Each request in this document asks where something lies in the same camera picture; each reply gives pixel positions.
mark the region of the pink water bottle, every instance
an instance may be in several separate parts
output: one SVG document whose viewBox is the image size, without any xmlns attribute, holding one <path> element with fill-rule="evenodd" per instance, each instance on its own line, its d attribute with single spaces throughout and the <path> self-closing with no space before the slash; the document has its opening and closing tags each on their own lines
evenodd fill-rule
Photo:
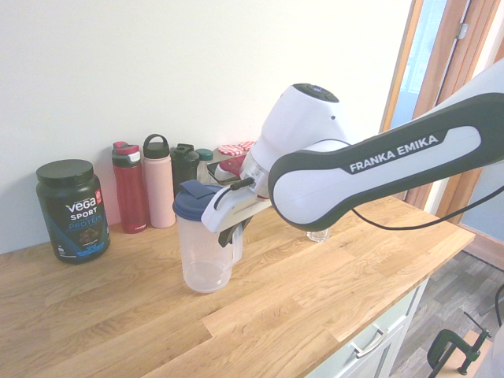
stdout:
<svg viewBox="0 0 504 378">
<path fill-rule="evenodd" d="M 149 209 L 143 186 L 139 146 L 115 142 L 112 163 L 116 175 L 120 223 L 128 234 L 141 232 L 149 224 Z"/>
<path fill-rule="evenodd" d="M 151 142 L 156 137 L 160 137 L 163 141 Z M 170 227 L 175 223 L 172 158 L 170 147 L 163 135 L 152 134 L 145 139 L 143 168 L 149 199 L 150 223 L 155 228 Z"/>
</svg>

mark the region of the red water bottle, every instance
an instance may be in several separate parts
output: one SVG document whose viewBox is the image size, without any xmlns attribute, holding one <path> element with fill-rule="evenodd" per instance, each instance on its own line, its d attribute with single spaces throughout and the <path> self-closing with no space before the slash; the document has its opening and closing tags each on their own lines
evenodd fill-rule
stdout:
<svg viewBox="0 0 504 378">
<path fill-rule="evenodd" d="M 149 207 L 143 186 L 139 146 L 115 142 L 112 163 L 116 175 L 120 223 L 128 234 L 141 232 L 149 223 Z"/>
</svg>

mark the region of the protein powder tub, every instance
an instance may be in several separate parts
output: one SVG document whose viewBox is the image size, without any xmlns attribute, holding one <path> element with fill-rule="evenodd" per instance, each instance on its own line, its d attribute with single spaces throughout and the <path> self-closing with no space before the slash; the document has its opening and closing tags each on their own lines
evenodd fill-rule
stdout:
<svg viewBox="0 0 504 378">
<path fill-rule="evenodd" d="M 110 244 L 100 180 L 85 160 L 60 160 L 37 169 L 37 195 L 56 257 L 79 264 Z"/>
</svg>

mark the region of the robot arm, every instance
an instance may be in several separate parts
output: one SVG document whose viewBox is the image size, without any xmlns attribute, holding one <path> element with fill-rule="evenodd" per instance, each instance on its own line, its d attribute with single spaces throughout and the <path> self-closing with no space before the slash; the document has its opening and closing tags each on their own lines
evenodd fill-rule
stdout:
<svg viewBox="0 0 504 378">
<path fill-rule="evenodd" d="M 330 92 L 289 87 L 243 163 L 253 185 L 224 195 L 203 223 L 222 231 L 270 198 L 289 224 L 320 231 L 362 203 L 502 160 L 504 60 L 400 128 L 354 145 L 349 130 Z"/>
</svg>

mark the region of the black cable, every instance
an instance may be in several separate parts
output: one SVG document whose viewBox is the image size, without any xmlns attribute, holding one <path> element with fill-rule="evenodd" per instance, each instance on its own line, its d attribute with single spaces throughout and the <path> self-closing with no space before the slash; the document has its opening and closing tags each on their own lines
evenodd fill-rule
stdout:
<svg viewBox="0 0 504 378">
<path fill-rule="evenodd" d="M 228 189 L 226 189 L 218 199 L 215 200 L 215 202 L 213 203 L 213 209 L 214 210 L 217 210 L 217 205 L 219 204 L 219 202 L 221 201 L 221 199 L 229 192 L 231 191 L 231 187 L 229 187 Z"/>
<path fill-rule="evenodd" d="M 463 207 L 460 210 L 454 211 L 452 214 L 448 214 L 445 217 L 439 218 L 438 220 L 433 220 L 432 222 L 424 223 L 424 224 L 419 224 L 417 226 L 406 226 L 406 227 L 388 227 L 388 226 L 383 226 L 382 224 L 377 224 L 373 222 L 372 220 L 369 220 L 365 217 L 363 217 L 361 214 L 357 212 L 356 209 L 352 209 L 355 215 L 357 215 L 359 218 L 361 218 L 364 222 L 368 222 L 369 224 L 372 224 L 373 226 L 376 226 L 378 228 L 381 228 L 383 230 L 388 230 L 388 231 L 407 231 L 407 230 L 418 230 L 420 228 L 426 228 L 429 226 L 433 226 L 434 224 L 438 224 L 441 222 L 444 222 L 450 218 L 456 217 L 458 214 L 462 214 L 467 210 L 471 210 L 475 208 L 478 205 L 481 205 L 483 202 L 488 201 L 489 199 L 494 198 L 496 195 L 500 195 L 504 191 L 504 186 L 501 186 L 499 189 L 494 191 L 493 193 L 490 193 L 486 197 L 483 197 L 482 199 L 472 203 L 471 205 L 468 205 L 466 207 Z"/>
<path fill-rule="evenodd" d="M 502 326 L 501 312 L 498 309 L 498 300 L 501 296 L 501 291 L 504 290 L 504 285 L 502 285 L 499 289 L 497 289 L 497 294 L 495 294 L 495 312 L 497 313 L 497 322 L 498 326 Z"/>
<path fill-rule="evenodd" d="M 226 189 L 218 199 L 215 200 L 213 203 L 213 209 L 217 210 L 217 205 L 219 205 L 219 202 L 221 199 L 230 191 L 237 191 L 238 189 L 242 187 L 248 187 L 254 183 L 254 179 L 252 177 L 247 177 L 246 179 L 240 180 L 237 183 L 233 183 L 232 185 L 229 186 L 228 189 Z"/>
</svg>

